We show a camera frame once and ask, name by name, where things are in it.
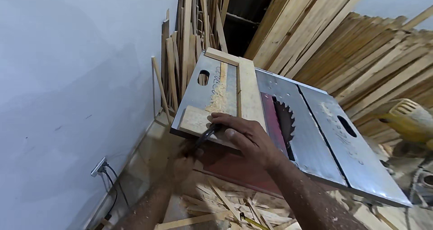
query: hand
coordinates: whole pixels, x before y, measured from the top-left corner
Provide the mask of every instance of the hand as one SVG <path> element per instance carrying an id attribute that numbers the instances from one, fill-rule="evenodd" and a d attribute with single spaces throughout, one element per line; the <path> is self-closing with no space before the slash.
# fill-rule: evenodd
<path id="1" fill-rule="evenodd" d="M 281 159 L 285 158 L 283 152 L 275 147 L 259 122 L 223 113 L 212 113 L 211 115 L 213 123 L 222 123 L 231 127 L 231 129 L 226 129 L 226 137 L 242 151 L 246 158 L 255 161 L 264 169 L 278 166 Z"/>
<path id="2" fill-rule="evenodd" d="M 174 184 L 184 181 L 192 171 L 195 160 L 203 155 L 202 149 L 197 149 L 193 155 L 189 153 L 194 147 L 194 143 L 193 140 L 184 140 L 180 144 L 180 153 L 172 161 L 168 162 L 166 176 Z"/>

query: black cable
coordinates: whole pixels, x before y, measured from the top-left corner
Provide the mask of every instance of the black cable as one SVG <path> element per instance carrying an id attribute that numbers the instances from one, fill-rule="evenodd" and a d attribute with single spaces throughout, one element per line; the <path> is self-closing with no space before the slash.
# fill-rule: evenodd
<path id="1" fill-rule="evenodd" d="M 118 178 L 118 177 L 117 177 L 117 173 L 114 171 L 114 169 L 113 169 L 113 168 L 112 168 L 108 163 L 104 162 L 104 163 L 102 164 L 102 166 L 107 166 L 107 167 L 108 167 L 109 169 L 111 169 L 111 171 L 114 173 L 114 176 L 116 176 L 116 178 Z M 129 203 L 128 203 L 128 200 L 127 200 L 127 196 L 125 195 L 125 192 L 123 192 L 122 185 L 120 184 L 120 180 L 119 180 L 119 188 L 120 188 L 120 191 L 121 191 L 122 194 L 123 194 L 123 198 L 125 199 L 125 202 L 126 202 L 128 208 L 129 208 Z"/>
<path id="2" fill-rule="evenodd" d="M 102 172 L 105 173 L 105 175 L 107 175 L 108 179 L 109 179 L 110 182 L 111 182 L 111 185 L 112 185 L 114 191 L 116 191 L 116 197 L 114 198 L 113 205 L 111 206 L 110 210 L 108 211 L 108 214 L 109 214 L 109 213 L 111 212 L 111 210 L 113 209 L 114 204 L 116 204 L 116 201 L 117 201 L 117 190 L 116 190 L 116 188 L 114 187 L 113 181 L 111 180 L 110 175 L 108 175 L 107 171 L 104 169 Z"/>

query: yellow power tool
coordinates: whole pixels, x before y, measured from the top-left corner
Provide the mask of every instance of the yellow power tool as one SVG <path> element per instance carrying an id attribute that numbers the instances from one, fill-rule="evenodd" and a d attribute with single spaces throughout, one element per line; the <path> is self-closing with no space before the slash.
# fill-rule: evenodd
<path id="1" fill-rule="evenodd" d="M 381 122 L 401 135 L 393 156 L 424 157 L 433 151 L 433 116 L 421 105 L 403 98 L 391 100 L 373 111 Z"/>

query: table saw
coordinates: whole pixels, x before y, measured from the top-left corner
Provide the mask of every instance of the table saw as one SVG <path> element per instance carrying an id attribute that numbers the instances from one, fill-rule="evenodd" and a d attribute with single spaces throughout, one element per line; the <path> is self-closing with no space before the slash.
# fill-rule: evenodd
<path id="1" fill-rule="evenodd" d="M 220 67 L 219 60 L 205 56 L 204 52 L 200 55 L 170 133 L 197 138 L 179 126 L 187 106 L 202 110 L 209 106 L 219 84 Z M 320 89 L 259 68 L 255 68 L 255 72 L 267 132 L 301 171 L 317 182 L 388 205 L 412 205 L 333 97 Z M 196 82 L 200 73 L 209 76 L 207 85 Z M 230 64 L 227 68 L 226 102 L 227 113 L 236 116 L 236 66 Z M 272 110 L 272 103 L 276 105 L 277 113 L 279 109 L 287 110 L 286 119 L 290 121 L 280 118 L 279 126 L 281 131 L 289 131 L 289 142 L 279 143 L 273 138 L 275 130 L 269 122 L 274 116 L 274 112 L 269 110 Z M 239 150 L 214 144 L 215 149 L 205 151 L 203 156 L 204 172 L 250 189 L 281 195 L 266 171 L 252 165 Z"/>

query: white wall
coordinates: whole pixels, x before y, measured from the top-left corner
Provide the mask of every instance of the white wall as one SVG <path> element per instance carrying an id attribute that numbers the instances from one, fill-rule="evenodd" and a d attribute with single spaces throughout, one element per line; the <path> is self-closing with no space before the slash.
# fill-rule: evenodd
<path id="1" fill-rule="evenodd" d="M 153 121 L 150 57 L 176 5 L 0 0 L 0 229 L 84 226 L 106 193 L 90 171 L 106 156 L 120 172 Z"/>
<path id="2" fill-rule="evenodd" d="M 354 12 L 384 18 L 404 15 L 410 20 L 431 5 L 433 5 L 433 0 L 360 0 Z M 433 30 L 433 17 L 426 19 L 415 28 Z"/>

